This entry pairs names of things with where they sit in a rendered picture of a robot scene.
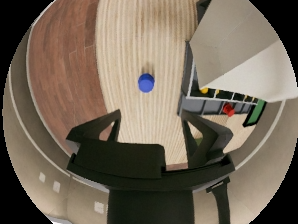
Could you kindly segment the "blue plug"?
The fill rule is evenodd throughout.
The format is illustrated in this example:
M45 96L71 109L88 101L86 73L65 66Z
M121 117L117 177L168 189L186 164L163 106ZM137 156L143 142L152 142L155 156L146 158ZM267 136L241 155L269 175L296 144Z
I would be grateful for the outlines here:
M154 87L154 78L150 74L142 74L138 79L138 88L144 93L152 91Z

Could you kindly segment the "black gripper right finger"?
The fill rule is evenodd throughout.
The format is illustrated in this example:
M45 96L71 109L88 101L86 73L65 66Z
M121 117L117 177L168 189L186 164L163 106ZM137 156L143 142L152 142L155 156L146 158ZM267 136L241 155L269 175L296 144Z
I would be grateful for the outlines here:
M230 128L198 116L186 109L182 109L180 118L188 168L196 167L208 154L223 151L234 136ZM199 146L192 135L188 122L203 135Z

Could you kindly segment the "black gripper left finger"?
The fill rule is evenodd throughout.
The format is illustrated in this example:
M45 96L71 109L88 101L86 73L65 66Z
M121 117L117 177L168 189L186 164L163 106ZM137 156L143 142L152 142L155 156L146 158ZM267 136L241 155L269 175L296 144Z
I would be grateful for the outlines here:
M73 127L69 134L83 136L84 138L98 139L103 132L113 122L110 135L106 141L117 141L121 126L122 114L121 109L116 109L106 115L90 120L76 127Z

